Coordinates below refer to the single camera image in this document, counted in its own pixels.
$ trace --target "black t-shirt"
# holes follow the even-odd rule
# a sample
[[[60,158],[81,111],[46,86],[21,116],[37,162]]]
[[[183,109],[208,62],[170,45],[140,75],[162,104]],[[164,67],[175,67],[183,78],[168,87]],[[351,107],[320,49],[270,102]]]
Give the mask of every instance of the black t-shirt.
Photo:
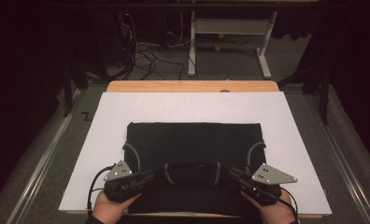
[[[134,173],[151,170],[156,176],[129,207],[129,214],[259,217],[227,169],[256,171],[265,162],[264,148],[258,123],[130,123],[124,159]],[[179,163],[191,163],[191,167]],[[194,167],[202,168],[195,172]]]

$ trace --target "wooden table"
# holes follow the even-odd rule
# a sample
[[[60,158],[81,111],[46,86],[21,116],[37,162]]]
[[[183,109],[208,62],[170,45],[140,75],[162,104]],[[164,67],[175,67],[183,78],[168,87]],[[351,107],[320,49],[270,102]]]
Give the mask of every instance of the wooden table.
[[[274,81],[112,81],[107,92],[256,92],[278,91]]]

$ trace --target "hand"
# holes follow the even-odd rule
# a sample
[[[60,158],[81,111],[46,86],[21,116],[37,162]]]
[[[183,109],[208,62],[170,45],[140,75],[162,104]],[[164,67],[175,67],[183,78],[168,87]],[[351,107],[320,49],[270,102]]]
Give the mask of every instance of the hand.
[[[114,203],[110,201],[103,190],[97,196],[95,200],[94,209],[92,215],[105,224],[115,224],[121,219],[124,210],[132,204],[140,194],[133,198],[123,202]]]
[[[295,217],[293,215],[293,212],[290,207],[287,205],[276,202],[272,205],[267,206],[261,206],[259,203],[257,203],[255,200],[250,198],[246,193],[241,191],[241,194],[246,197],[247,200],[249,200],[252,204],[254,204],[261,212],[262,218],[264,220],[264,223],[266,224],[289,224],[291,222],[295,221]],[[285,201],[286,203],[291,204],[291,198],[287,191],[281,190],[281,196],[280,199]]]

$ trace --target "white paper sheet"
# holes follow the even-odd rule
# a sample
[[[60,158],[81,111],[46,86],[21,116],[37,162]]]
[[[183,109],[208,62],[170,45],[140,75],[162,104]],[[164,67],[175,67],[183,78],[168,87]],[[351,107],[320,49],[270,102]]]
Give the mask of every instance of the white paper sheet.
[[[299,214],[332,214],[282,92],[105,92],[59,210],[86,209],[89,187],[103,168],[123,159],[130,122],[261,123],[267,163],[298,178],[283,185]],[[102,188],[104,175],[95,188]],[[92,196],[94,202],[97,193]]]

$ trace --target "shirt sleeve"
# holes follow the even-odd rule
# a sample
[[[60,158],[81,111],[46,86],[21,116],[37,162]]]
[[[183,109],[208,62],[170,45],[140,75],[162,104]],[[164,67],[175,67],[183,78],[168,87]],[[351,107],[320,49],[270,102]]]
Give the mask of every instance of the shirt sleeve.
[[[89,216],[89,218],[87,219],[87,221],[85,222],[85,224],[104,224],[104,223],[101,222],[100,220],[98,220],[94,216]]]

